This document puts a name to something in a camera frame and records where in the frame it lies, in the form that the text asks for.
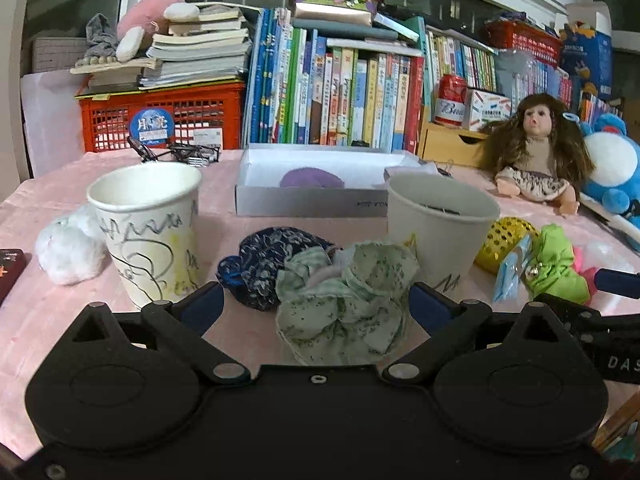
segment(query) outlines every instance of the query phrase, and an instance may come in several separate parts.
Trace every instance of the wooden drawer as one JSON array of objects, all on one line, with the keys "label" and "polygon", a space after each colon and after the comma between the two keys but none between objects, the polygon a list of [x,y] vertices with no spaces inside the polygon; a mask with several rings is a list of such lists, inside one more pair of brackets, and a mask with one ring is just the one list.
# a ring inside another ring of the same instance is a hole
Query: wooden drawer
[{"label": "wooden drawer", "polygon": [[424,122],[420,130],[418,155],[423,160],[478,168],[482,141],[487,134],[454,130],[439,124]]}]

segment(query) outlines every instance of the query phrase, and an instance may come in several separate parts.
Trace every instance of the long brown hair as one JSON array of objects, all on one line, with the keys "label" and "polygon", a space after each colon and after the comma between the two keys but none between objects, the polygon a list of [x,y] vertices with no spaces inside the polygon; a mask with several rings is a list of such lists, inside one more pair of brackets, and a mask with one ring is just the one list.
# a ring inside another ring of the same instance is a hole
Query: long brown hair
[{"label": "long brown hair", "polygon": [[565,119],[562,101],[549,94],[532,94],[522,100],[517,112],[507,121],[486,124],[481,131],[489,134],[482,143],[482,168],[493,175],[527,156],[527,134],[522,123],[530,108],[549,108],[553,124],[549,143],[556,164],[556,177],[564,178],[578,189],[595,169],[577,123]]}]

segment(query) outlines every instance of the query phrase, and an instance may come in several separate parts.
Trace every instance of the white fluffy ball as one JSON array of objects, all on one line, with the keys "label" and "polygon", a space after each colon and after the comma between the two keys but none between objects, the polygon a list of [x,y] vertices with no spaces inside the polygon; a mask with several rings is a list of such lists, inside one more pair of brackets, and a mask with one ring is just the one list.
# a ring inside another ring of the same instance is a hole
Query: white fluffy ball
[{"label": "white fluffy ball", "polygon": [[73,285],[98,276],[106,247],[93,207],[83,205],[45,227],[34,252],[40,267],[57,285]]}]

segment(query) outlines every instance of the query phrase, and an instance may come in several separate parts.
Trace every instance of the doll face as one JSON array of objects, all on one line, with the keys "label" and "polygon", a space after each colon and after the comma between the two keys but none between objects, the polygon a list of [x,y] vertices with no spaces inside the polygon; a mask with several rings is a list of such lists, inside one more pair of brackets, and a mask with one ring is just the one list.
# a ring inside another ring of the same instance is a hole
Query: doll face
[{"label": "doll face", "polygon": [[553,128],[549,108],[545,105],[538,105],[526,110],[522,127],[528,136],[548,137]]}]

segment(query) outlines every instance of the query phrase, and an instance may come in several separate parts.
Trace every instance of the lime green scrunchie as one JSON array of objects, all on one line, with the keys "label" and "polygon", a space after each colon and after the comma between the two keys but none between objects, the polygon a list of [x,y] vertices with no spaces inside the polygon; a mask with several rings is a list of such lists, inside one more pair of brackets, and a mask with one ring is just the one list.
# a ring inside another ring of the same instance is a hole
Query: lime green scrunchie
[{"label": "lime green scrunchie", "polygon": [[533,241],[532,254],[530,266],[538,266],[538,275],[525,279],[534,297],[546,292],[578,304],[591,297],[587,281],[572,268],[574,249],[559,225],[540,229],[540,236]]}]

